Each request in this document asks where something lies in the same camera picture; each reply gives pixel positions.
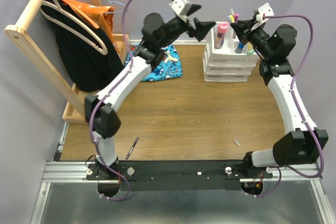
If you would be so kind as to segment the grey cap white marker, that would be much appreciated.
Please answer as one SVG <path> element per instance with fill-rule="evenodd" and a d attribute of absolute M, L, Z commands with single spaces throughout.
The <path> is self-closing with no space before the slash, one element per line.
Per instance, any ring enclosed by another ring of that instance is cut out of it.
<path fill-rule="evenodd" d="M 227 17 L 227 21 L 231 24 L 232 23 L 232 19 L 228 16 Z"/>

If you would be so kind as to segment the pink lid pen tube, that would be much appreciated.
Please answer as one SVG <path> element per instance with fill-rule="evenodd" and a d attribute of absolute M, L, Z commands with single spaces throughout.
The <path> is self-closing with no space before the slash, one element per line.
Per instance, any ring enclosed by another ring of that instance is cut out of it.
<path fill-rule="evenodd" d="M 219 23 L 217 26 L 217 32 L 214 36 L 214 48 L 222 48 L 224 44 L 224 38 L 229 29 L 229 22 Z"/>

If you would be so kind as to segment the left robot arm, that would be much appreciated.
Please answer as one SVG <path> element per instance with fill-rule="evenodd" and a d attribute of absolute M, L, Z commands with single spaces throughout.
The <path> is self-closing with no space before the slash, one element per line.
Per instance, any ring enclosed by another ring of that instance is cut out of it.
<path fill-rule="evenodd" d="M 179 4 L 173 1 L 174 18 L 164 22 L 158 13 L 149 13 L 143 21 L 142 40 L 137 46 L 127 66 L 97 94 L 85 97 L 85 116 L 89 124 L 89 134 L 96 148 L 98 173 L 104 179 L 118 176 L 125 179 L 116 164 L 114 136 L 121 121 L 117 111 L 129 93 L 149 75 L 162 61 L 164 48 L 177 40 L 183 33 L 201 41 L 215 26 L 215 21 L 202 22 L 194 18 L 190 23 L 189 15 L 201 8 L 198 4 Z"/>

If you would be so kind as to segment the dark purple pen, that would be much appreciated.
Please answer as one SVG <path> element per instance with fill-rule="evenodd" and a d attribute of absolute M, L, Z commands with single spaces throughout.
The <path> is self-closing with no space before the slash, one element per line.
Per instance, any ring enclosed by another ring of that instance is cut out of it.
<path fill-rule="evenodd" d="M 134 149 L 135 149 L 135 147 L 136 147 L 136 145 L 137 145 L 139 139 L 140 139 L 140 137 L 137 136 L 136 139 L 134 140 L 134 142 L 133 142 L 131 148 L 129 149 L 129 151 L 128 151 L 126 157 L 125 157 L 126 160 L 128 160 L 128 159 L 130 158 L 130 156 L 131 156 L 132 152 L 134 151 Z"/>

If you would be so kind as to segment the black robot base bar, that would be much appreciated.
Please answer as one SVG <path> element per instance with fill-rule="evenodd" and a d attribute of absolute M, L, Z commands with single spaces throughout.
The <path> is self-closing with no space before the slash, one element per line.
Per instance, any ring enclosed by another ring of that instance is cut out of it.
<path fill-rule="evenodd" d="M 241 190 L 245 183 L 272 178 L 264 168 L 245 168 L 242 160 L 119 161 L 112 166 L 89 164 L 87 180 L 98 191 L 113 196 L 118 191 Z"/>

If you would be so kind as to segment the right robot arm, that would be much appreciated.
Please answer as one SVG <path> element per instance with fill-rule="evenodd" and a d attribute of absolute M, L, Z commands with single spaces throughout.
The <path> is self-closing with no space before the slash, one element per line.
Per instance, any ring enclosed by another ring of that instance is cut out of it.
<path fill-rule="evenodd" d="M 329 136 L 309 116 L 296 86 L 298 72 L 288 60 L 297 30 L 282 24 L 269 35 L 264 31 L 266 20 L 239 20 L 230 26 L 242 44 L 251 43 L 261 56 L 259 73 L 276 100 L 285 135 L 272 148 L 247 153 L 241 171 L 252 178 L 263 168 L 284 166 L 302 177 L 318 178 L 324 170 L 322 150 Z"/>

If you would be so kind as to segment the red clear-cap pen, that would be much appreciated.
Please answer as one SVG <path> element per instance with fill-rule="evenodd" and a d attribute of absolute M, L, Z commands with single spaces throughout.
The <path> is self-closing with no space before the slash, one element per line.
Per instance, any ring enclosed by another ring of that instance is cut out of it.
<path fill-rule="evenodd" d="M 230 9 L 230 13 L 234 17 L 235 13 L 234 13 L 233 9 Z"/>

